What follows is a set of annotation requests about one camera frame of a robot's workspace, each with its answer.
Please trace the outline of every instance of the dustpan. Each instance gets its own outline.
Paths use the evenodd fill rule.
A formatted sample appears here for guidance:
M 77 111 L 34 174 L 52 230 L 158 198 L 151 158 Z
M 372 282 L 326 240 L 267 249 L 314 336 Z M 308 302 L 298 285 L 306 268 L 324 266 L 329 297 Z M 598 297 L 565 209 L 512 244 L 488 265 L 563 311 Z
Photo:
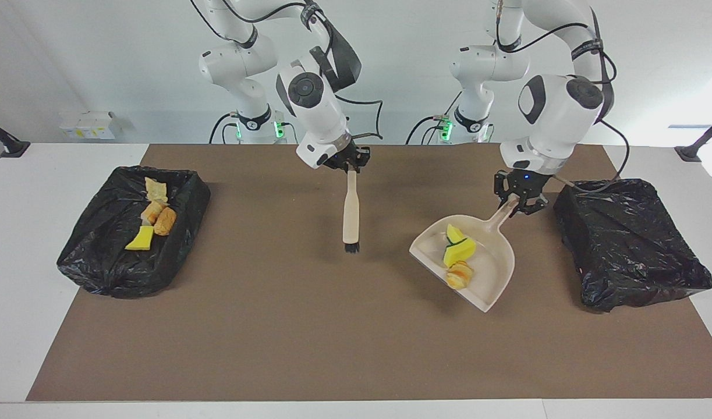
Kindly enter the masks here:
M 444 250 L 447 246 L 447 226 L 456 226 L 477 243 L 477 250 L 467 264 L 475 275 L 465 289 L 456 291 L 467 301 L 483 310 L 493 307 L 511 280 L 516 259 L 511 244 L 500 233 L 500 226 L 508 219 L 518 200 L 506 202 L 485 221 L 470 215 L 451 215 L 423 231 L 412 242 L 410 254 L 435 276 L 446 283 L 448 268 L 444 265 Z

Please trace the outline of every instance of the black stand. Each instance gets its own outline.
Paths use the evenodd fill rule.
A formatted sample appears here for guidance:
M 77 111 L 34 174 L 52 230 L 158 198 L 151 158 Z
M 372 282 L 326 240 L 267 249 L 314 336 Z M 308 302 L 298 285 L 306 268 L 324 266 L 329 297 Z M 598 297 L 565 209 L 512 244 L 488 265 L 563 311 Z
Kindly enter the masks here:
M 693 145 L 687 147 L 675 147 L 677 154 L 685 162 L 702 162 L 700 157 L 697 157 L 697 152 L 703 145 L 706 145 L 708 141 L 712 138 L 712 127 L 708 128 L 704 134 L 697 140 Z
M 4 144 L 4 151 L 1 153 L 1 157 L 19 157 L 24 154 L 27 148 L 30 146 L 29 141 L 20 141 L 17 139 L 17 137 L 4 131 L 4 129 L 1 127 L 0 141 L 2 144 Z

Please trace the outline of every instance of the tray covered with black plastic bag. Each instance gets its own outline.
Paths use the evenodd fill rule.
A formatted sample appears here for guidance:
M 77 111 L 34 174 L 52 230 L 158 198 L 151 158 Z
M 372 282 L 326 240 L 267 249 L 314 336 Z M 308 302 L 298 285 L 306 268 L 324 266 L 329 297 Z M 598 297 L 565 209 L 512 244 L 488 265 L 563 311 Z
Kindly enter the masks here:
M 605 182 L 576 185 L 595 190 Z M 643 307 L 712 288 L 710 271 L 645 180 L 619 180 L 602 193 L 566 186 L 555 202 L 555 217 L 581 274 L 581 302 L 587 307 L 605 312 Z
M 167 184 L 177 220 L 169 236 L 154 235 L 150 250 L 125 250 L 149 204 L 145 177 Z M 185 262 L 209 199 L 209 188 L 197 172 L 118 167 L 76 222 L 58 257 L 58 270 L 93 294 L 135 298 L 158 292 Z

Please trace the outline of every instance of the brown table mat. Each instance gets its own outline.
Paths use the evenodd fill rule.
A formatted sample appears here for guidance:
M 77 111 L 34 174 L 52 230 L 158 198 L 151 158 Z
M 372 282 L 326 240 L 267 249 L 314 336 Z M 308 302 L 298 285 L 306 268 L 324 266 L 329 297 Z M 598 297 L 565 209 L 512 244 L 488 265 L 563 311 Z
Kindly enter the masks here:
M 345 174 L 292 147 L 152 145 L 142 163 L 209 183 L 196 245 L 155 297 L 79 292 L 28 400 L 712 397 L 692 303 L 585 310 L 552 208 L 503 226 L 516 271 L 489 313 L 410 257 L 439 218 L 494 212 L 497 145 L 374 147 L 359 255 L 341 242 Z M 598 146 L 561 173 L 613 174 Z

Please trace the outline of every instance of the green indicator light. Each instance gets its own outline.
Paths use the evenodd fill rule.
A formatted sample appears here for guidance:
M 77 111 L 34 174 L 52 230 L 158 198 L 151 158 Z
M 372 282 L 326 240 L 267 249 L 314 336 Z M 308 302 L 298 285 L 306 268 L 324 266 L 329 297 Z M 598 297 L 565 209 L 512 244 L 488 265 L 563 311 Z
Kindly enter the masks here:
M 284 128 L 281 126 L 281 123 L 279 122 L 273 122 L 275 125 L 275 135 L 278 136 L 278 138 L 283 138 L 286 133 L 284 133 Z
M 449 119 L 443 119 L 442 125 L 441 130 L 443 131 L 441 132 L 441 140 L 448 143 L 449 138 L 451 138 L 451 130 L 454 129 L 454 122 L 449 121 Z

